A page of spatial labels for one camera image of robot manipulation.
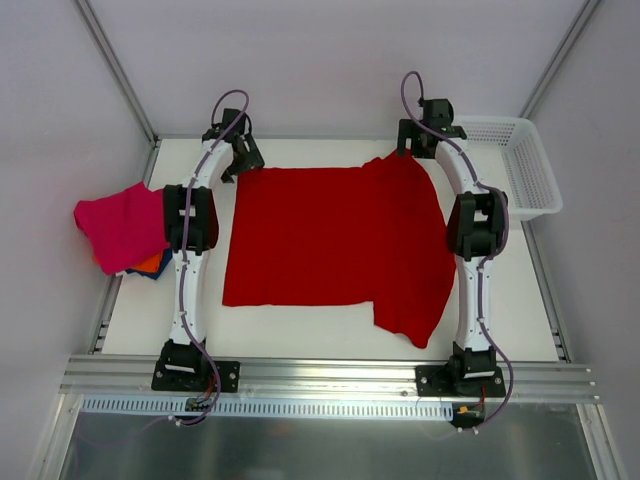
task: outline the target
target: laundry basket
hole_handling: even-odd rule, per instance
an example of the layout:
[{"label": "laundry basket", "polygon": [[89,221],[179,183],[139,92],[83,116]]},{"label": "laundry basket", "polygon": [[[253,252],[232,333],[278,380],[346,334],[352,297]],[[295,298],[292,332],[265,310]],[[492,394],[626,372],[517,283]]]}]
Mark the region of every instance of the laundry basket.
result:
[{"label": "laundry basket", "polygon": [[460,116],[469,142],[500,148],[513,198],[509,216],[526,221],[562,208],[562,197],[535,125],[524,118]]}]

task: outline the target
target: robotic manipulator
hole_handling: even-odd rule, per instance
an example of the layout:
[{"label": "robotic manipulator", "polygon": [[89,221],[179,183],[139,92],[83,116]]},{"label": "robotic manipulator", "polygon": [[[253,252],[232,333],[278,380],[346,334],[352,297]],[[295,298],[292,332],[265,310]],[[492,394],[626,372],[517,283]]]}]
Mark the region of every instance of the robotic manipulator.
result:
[{"label": "robotic manipulator", "polygon": [[[490,332],[489,289],[493,256],[505,241],[504,192],[483,188],[474,181],[473,167],[461,158],[467,151],[467,135],[453,125],[453,107],[447,99],[424,100],[420,128],[415,119],[400,120],[398,152],[407,140],[414,158],[435,159],[456,194],[447,223],[447,248],[455,255],[460,286],[459,323],[453,354],[444,366],[417,367],[418,391],[424,396],[504,397],[502,371],[496,364],[496,349],[485,333]],[[458,149],[440,137],[452,139]]]},{"label": "robotic manipulator", "polygon": [[[446,99],[421,100],[420,123],[440,136],[455,140],[466,150],[467,136],[462,127],[453,125],[453,107]],[[214,141],[238,117],[236,126],[210,151]],[[424,366],[418,375],[421,396],[504,397],[501,369],[496,364],[496,350],[483,334],[490,331],[489,287],[493,255],[499,252],[505,232],[505,206],[497,192],[476,186],[472,172],[460,158],[459,151],[437,136],[426,133],[413,120],[400,120],[398,151],[403,154],[407,140],[415,158],[435,159],[445,171],[456,200],[447,224],[447,246],[455,255],[460,284],[460,320],[453,354],[445,365]],[[264,160],[251,134],[246,113],[225,109],[222,122],[214,124],[202,137],[200,157],[206,162],[190,173],[180,185],[164,189],[165,235],[173,250],[176,272],[175,307],[169,340],[156,362],[152,388],[161,391],[202,391],[212,375],[209,363],[193,344],[181,322],[179,295],[182,288],[184,308],[191,335],[200,344],[206,341],[202,318],[203,278],[210,250],[218,240],[218,220],[213,190],[220,181],[233,182],[233,176],[262,168]],[[187,186],[192,186],[191,208],[185,212]],[[184,215],[190,216],[187,239],[188,268],[184,284],[180,271],[184,263]],[[223,392],[237,391],[237,362],[216,361],[220,368]],[[419,379],[428,378],[421,385]]]},{"label": "robotic manipulator", "polygon": [[[236,125],[228,127],[237,120]],[[264,167],[264,160],[251,133],[251,119],[240,110],[225,108],[222,122],[212,124],[202,136],[199,167],[189,173],[180,185],[167,185],[163,191],[165,237],[173,251],[176,288],[173,323],[169,340],[156,362],[151,384],[159,391],[203,391],[212,377],[210,362],[202,354],[206,342],[206,322],[202,318],[202,300],[207,261],[218,242],[218,216],[213,201],[214,189],[222,183],[233,183],[233,176]],[[191,187],[189,212],[185,212],[187,189]],[[185,215],[189,215],[185,265],[182,252]],[[188,312],[189,332],[182,322],[180,296],[184,312]],[[197,341],[201,348],[193,343]],[[221,390],[237,391],[238,362],[216,361]]]}]

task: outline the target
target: red t-shirt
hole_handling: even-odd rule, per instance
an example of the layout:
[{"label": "red t-shirt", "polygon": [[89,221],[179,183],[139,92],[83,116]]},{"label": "red t-shirt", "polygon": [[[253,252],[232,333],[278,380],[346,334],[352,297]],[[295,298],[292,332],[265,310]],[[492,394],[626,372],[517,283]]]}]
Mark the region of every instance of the red t-shirt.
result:
[{"label": "red t-shirt", "polygon": [[445,239],[429,175],[408,154],[248,172],[238,178],[223,304],[373,301],[377,326],[424,348],[455,274]]}]

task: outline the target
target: glass panel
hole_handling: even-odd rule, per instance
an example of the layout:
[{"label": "glass panel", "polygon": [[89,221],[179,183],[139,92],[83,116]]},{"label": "glass panel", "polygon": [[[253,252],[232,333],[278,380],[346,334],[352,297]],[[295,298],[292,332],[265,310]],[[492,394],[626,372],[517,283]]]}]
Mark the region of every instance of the glass panel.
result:
[{"label": "glass panel", "polygon": [[511,405],[475,436],[444,423],[81,414],[63,479],[596,479],[574,406]]}]

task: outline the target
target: white table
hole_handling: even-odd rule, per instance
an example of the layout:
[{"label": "white table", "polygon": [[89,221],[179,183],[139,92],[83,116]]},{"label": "white table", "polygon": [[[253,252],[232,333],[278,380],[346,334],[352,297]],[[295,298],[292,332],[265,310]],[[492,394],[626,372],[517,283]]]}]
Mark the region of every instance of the white table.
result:
[{"label": "white table", "polygon": [[[384,157],[394,142],[373,140],[258,140],[267,167],[351,167]],[[198,160],[199,140],[163,140],[150,188],[179,183]],[[472,146],[471,159],[486,183],[511,188],[500,151]],[[447,219],[454,194],[433,160],[421,160]],[[454,284],[442,319],[426,349],[403,335],[373,324],[370,302],[346,307],[225,307],[222,291],[235,206],[235,185],[215,192],[220,238],[206,271],[204,314],[207,350],[220,357],[334,358],[370,360],[444,360],[458,324],[458,287]],[[508,245],[496,261],[491,288],[492,331],[511,360],[556,361],[553,338],[524,233],[512,222]],[[171,263],[158,281],[138,275],[122,280],[103,353],[158,355],[168,339],[173,312],[175,270]]]}]

